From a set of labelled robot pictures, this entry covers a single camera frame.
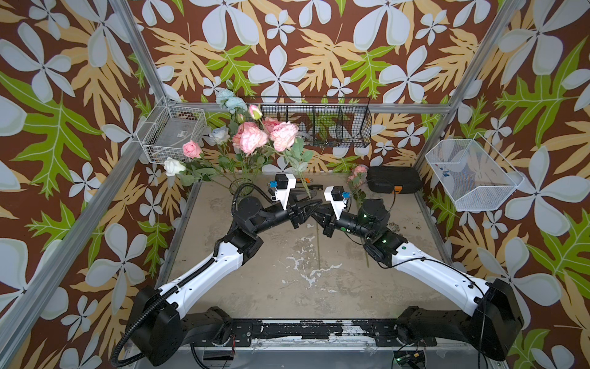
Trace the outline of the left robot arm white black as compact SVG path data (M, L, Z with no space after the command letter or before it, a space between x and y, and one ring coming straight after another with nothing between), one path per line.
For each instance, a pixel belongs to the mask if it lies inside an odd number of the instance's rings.
M216 241L213 252L181 277L140 291L131 322L113 349L111 365L124 367L146 358L158 366L189 344L188 312L215 284L256 255L263 244L259 234L287 221L297 228L323 203L311 198L298 201L290 191L278 189L271 198L255 184L236 189L230 208L231 226Z

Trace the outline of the pale pink carnation stem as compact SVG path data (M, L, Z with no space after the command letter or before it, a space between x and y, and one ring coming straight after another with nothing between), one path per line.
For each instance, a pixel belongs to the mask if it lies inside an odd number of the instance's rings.
M288 205L315 200L313 197L316 192L307 188L309 181L304 176L304 169L313 158L313 151L305 148L299 128L289 121L265 117L257 105L251 105L248 114L250 119L240 124L233 138L234 147L247 159L256 154L268 154L276 155L289 164L291 172L280 172L291 173L297 180L296 188L290 191ZM239 194L247 186L253 192L240 197ZM233 196L233 221L224 241L237 249L244 263L252 259L261 248L263 241L259 234L271 229L269 207L277 203L279 201L273 200L269 185L264 190L254 183L245 183Z

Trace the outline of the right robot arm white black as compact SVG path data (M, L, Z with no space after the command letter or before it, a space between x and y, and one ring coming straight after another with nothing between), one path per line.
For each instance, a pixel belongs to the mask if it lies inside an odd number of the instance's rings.
M339 230L358 237L367 254L380 266L416 278L448 298L458 309L430 311L408 307L396 320L399 339L445 338L471 344L481 355L504 361L524 325L510 285L469 276L409 242L388 228L390 218L381 199L368 199L357 214L341 201L322 204L313 218L330 237Z

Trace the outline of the pink rose cluster stem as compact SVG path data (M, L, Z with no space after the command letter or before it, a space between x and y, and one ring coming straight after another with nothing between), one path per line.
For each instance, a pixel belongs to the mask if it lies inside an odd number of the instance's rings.
M347 179L347 184L350 188L350 193L356 207L361 208L364 201L367 199L367 193L364 191L364 185L367 183L368 167L365 165L356 166Z

